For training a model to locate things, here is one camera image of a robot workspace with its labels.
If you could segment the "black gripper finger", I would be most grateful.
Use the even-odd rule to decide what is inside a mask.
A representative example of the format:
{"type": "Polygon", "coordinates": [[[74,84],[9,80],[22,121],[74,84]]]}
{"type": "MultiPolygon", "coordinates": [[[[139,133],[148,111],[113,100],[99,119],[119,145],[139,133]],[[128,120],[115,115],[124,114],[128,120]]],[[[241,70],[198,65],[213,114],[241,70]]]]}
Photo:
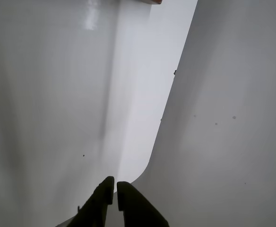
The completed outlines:
{"type": "Polygon", "coordinates": [[[114,177],[106,177],[78,210],[68,227],[104,227],[107,207],[112,205],[114,177]]]}
{"type": "Polygon", "coordinates": [[[167,227],[167,220],[128,182],[117,182],[118,209],[126,227],[167,227]]]}

